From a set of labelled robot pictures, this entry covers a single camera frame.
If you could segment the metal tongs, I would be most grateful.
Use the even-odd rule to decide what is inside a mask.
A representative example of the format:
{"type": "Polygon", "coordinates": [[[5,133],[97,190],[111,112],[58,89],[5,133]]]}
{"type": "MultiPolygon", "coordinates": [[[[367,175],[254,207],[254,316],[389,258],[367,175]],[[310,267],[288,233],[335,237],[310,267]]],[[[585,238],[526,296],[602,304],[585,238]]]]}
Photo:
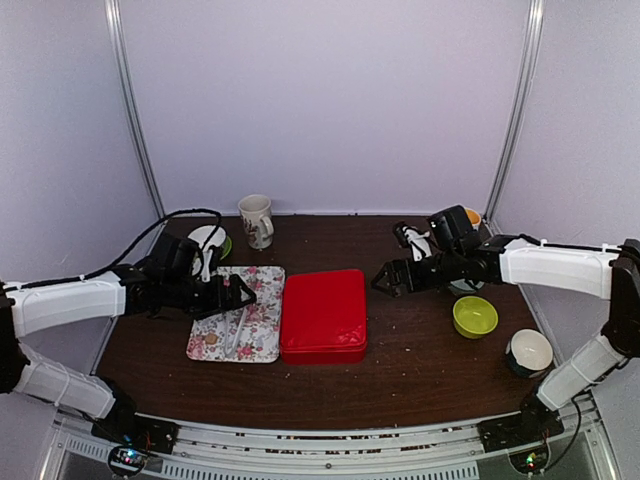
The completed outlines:
{"type": "Polygon", "coordinates": [[[247,315],[247,307],[239,310],[237,313],[228,313],[226,315],[225,341],[223,345],[223,354],[225,358],[230,358],[237,348],[247,315]]]}

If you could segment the red box lid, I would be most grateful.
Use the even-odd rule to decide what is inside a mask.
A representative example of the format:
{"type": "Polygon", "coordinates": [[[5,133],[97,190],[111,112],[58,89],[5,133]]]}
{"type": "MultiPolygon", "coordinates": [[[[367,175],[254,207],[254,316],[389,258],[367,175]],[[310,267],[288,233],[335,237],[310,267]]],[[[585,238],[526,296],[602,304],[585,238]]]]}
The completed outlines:
{"type": "Polygon", "coordinates": [[[280,352],[367,344],[364,273],[357,269],[290,276],[284,287],[280,352]]]}

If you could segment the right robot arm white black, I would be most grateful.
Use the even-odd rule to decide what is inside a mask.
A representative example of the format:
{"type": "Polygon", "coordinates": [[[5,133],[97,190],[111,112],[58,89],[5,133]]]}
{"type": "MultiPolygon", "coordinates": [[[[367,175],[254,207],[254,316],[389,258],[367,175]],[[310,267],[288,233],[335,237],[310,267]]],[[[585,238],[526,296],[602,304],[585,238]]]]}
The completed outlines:
{"type": "Polygon", "coordinates": [[[554,368],[513,419],[519,440],[535,440],[551,416],[597,381],[639,355],[639,242],[573,246],[526,234],[483,237],[465,208],[432,214],[422,232],[404,222],[393,233],[410,256],[386,262],[371,282],[392,297],[444,287],[454,281],[535,286],[606,301],[607,321],[554,368]]]}

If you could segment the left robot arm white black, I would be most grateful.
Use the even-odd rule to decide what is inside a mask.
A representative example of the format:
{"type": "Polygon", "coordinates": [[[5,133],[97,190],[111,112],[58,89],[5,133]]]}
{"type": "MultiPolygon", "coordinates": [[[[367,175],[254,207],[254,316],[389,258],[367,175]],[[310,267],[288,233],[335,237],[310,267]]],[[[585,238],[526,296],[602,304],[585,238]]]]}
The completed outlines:
{"type": "Polygon", "coordinates": [[[123,444],[144,433],[134,401],[114,382],[85,375],[21,343],[32,333],[90,320],[177,309],[194,319],[242,309],[255,293],[237,274],[215,269],[219,246],[162,234],[135,264],[75,277],[1,286],[1,391],[75,409],[123,444]]]}

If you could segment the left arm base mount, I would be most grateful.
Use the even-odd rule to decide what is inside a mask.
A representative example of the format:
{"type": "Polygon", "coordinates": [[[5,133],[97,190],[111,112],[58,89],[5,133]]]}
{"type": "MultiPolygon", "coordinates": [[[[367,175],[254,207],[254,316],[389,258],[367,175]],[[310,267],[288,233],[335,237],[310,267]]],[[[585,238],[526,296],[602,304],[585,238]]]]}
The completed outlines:
{"type": "Polygon", "coordinates": [[[114,381],[105,379],[115,403],[105,418],[85,415],[92,424],[93,436],[115,443],[107,455],[107,467],[117,479],[140,474],[149,460],[159,454],[171,454],[179,426],[167,420],[141,416],[137,405],[114,381]]]}

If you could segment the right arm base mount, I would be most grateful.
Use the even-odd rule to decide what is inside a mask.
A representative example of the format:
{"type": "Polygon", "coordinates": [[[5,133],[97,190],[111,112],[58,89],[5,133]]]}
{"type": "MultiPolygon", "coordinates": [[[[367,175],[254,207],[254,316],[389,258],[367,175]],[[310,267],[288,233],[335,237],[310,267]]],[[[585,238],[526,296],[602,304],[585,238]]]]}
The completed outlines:
{"type": "Polygon", "coordinates": [[[481,421],[478,433],[485,453],[506,450],[511,466],[521,474],[542,474],[552,463],[549,441],[564,433],[557,410],[535,393],[528,394],[516,413],[481,421]]]}

